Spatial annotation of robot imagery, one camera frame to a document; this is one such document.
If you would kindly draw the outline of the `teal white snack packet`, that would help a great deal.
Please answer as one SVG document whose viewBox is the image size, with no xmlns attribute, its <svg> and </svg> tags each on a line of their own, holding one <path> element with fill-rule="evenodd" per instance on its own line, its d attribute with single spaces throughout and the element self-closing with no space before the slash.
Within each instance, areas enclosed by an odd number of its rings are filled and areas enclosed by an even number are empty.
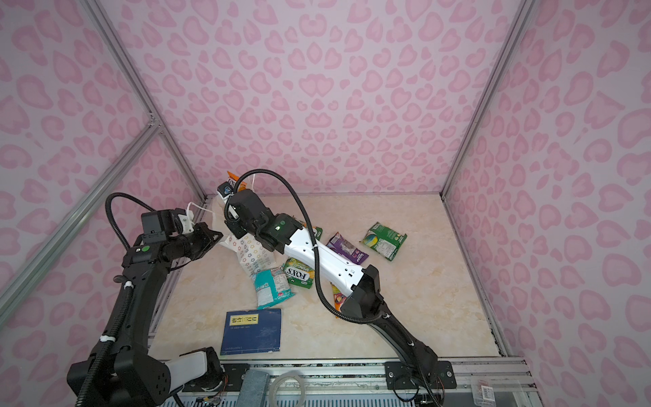
<svg viewBox="0 0 651 407">
<path fill-rule="evenodd" d="M 274 307 L 294 296 L 288 278 L 281 267 L 256 273 L 254 275 L 254 288 L 258 310 Z"/>
</svg>

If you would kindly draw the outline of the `orange Fox's candy packet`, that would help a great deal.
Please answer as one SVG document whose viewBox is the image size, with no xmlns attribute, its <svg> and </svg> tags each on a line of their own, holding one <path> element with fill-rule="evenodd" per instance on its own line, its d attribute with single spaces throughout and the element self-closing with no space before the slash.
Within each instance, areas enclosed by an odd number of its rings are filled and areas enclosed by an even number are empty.
<svg viewBox="0 0 651 407">
<path fill-rule="evenodd" d="M 334 284 L 331 285 L 334 300 L 334 308 L 338 313 L 342 313 L 342 306 L 348 299 Z"/>
</svg>

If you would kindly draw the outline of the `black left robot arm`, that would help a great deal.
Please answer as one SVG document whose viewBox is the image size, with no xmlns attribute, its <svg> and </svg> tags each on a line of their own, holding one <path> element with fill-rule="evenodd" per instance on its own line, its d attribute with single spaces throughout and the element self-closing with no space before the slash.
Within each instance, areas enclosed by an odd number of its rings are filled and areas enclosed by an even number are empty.
<svg viewBox="0 0 651 407">
<path fill-rule="evenodd" d="M 142 234 L 129 244 L 114 217 L 112 203 L 125 198 L 146 211 Z M 66 381 L 78 406 L 159 406 L 185 387 L 222 390 L 226 376 L 212 347 L 174 361 L 149 355 L 149 331 L 159 293 L 181 259 L 201 259 L 223 235 L 204 222 L 193 224 L 180 208 L 155 210 L 128 193 L 111 193 L 104 203 L 113 231 L 125 247 L 120 291 L 97 344 L 86 361 L 69 369 Z"/>
</svg>

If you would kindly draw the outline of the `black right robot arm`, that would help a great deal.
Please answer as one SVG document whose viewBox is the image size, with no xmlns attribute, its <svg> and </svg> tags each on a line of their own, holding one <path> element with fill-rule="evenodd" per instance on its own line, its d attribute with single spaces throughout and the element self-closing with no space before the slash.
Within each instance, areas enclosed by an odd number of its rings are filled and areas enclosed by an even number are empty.
<svg viewBox="0 0 651 407">
<path fill-rule="evenodd" d="M 274 213 L 256 192 L 241 188 L 246 178 L 257 174 L 280 181 L 298 205 L 303 220 Z M 224 205 L 225 224 L 235 237 L 250 235 L 264 249 L 312 267 L 322 305 L 346 322 L 373 329 L 396 353 L 413 385 L 424 388 L 432 404 L 443 405 L 446 374 L 439 369 L 439 357 L 391 312 L 381 295 L 378 269 L 357 265 L 319 242 L 303 202 L 284 177 L 271 170 L 254 169 L 233 184 L 225 181 L 217 191 Z"/>
</svg>

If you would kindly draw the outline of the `orange red fruit packet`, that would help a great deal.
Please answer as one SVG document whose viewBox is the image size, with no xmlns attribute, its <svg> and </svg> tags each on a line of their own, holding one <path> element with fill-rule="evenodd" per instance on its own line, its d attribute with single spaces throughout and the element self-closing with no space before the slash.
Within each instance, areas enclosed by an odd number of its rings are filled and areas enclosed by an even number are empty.
<svg viewBox="0 0 651 407">
<path fill-rule="evenodd" d="M 227 182 L 234 191 L 239 192 L 247 188 L 247 183 L 245 181 L 239 181 L 239 176 L 237 176 L 236 174 L 228 171 L 227 175 L 228 175 Z"/>
</svg>

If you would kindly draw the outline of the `green white snack packet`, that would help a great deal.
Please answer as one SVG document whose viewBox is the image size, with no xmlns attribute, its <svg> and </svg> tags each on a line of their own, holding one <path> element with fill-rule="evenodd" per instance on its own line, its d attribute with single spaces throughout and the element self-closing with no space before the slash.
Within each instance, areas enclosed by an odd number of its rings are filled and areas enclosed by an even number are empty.
<svg viewBox="0 0 651 407">
<path fill-rule="evenodd" d="M 408 235 L 376 222 L 361 239 L 361 243 L 389 261 L 393 261 Z"/>
</svg>

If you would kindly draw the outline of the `white printed paper bag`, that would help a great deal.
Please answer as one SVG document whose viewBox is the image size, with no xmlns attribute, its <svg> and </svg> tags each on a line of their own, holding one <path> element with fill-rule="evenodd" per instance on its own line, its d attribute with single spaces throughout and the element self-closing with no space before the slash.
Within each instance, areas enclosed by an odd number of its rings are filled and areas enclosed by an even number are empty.
<svg viewBox="0 0 651 407">
<path fill-rule="evenodd" d="M 215 230 L 217 227 L 225 226 L 225 218 L 223 214 L 223 206 L 212 208 L 208 205 L 207 208 L 190 202 L 186 206 L 186 218 L 192 224 L 192 231 L 197 228 L 197 216 L 201 211 L 205 213 L 205 222 L 209 225 L 210 229 Z M 228 228 L 223 230 L 224 237 L 220 240 L 220 246 L 230 250 L 235 254 L 239 265 L 244 270 L 246 276 L 253 278 L 255 274 L 269 270 L 276 265 L 276 258 L 274 254 L 265 250 L 262 245 L 257 242 L 251 235 L 246 235 L 242 238 L 236 238 Z"/>
</svg>

